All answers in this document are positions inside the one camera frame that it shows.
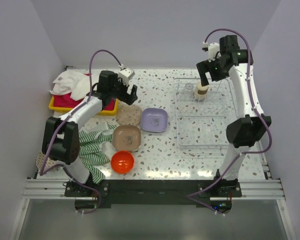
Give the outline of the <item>beige brown ceramic cup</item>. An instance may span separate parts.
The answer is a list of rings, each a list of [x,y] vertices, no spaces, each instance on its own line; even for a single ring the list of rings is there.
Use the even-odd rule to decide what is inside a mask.
[[[203,101],[207,94],[208,94],[209,86],[202,86],[201,83],[199,82],[196,87],[194,88],[193,92],[193,98],[196,101]]]

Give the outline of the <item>patterned ceramic bowl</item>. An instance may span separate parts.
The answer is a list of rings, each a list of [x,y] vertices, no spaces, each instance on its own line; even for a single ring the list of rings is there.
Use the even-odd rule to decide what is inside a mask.
[[[46,155],[43,154],[42,152],[39,152],[38,155],[36,156],[35,165],[36,165],[38,171],[41,170],[43,163],[45,162],[45,157],[46,157]],[[54,168],[57,164],[58,163],[55,160],[52,160],[48,157],[43,171],[45,172],[50,168]]]

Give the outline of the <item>clear glass cup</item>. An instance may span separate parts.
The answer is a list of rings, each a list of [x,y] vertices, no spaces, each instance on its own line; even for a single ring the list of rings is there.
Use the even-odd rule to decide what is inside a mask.
[[[186,83],[183,88],[184,93],[192,94],[194,91],[194,85],[190,82]]]

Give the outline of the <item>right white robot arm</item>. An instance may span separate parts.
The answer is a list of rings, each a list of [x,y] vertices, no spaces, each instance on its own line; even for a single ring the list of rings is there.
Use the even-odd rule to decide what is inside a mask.
[[[234,87],[237,119],[226,127],[229,143],[224,161],[217,170],[214,182],[200,190],[200,193],[214,192],[223,197],[235,187],[239,171],[246,155],[253,153],[251,148],[264,134],[270,134],[272,119],[265,115],[260,105],[255,83],[253,57],[250,47],[241,49],[237,35],[226,35],[219,43],[202,43],[202,50],[208,53],[208,59],[199,62],[196,67],[201,86],[209,85],[206,74],[213,82],[229,78]]]

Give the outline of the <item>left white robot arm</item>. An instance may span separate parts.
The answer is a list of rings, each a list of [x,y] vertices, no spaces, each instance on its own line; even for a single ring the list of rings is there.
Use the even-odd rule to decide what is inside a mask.
[[[127,67],[117,73],[102,70],[98,82],[90,85],[89,92],[78,106],[60,117],[49,117],[45,123],[42,153],[56,161],[71,179],[77,181],[75,189],[82,196],[89,196],[94,184],[88,180],[90,173],[79,158],[79,130],[104,110],[111,100],[132,105],[138,99],[136,85],[128,93],[129,82],[134,75],[135,72]]]

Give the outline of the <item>white wire dish rack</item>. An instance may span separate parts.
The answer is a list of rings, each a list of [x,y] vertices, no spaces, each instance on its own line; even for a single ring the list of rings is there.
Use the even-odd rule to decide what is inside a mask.
[[[237,119],[236,97],[229,79],[210,83],[206,98],[194,100],[184,92],[186,83],[199,80],[176,78],[173,82],[177,145],[181,149],[227,149],[226,128]]]

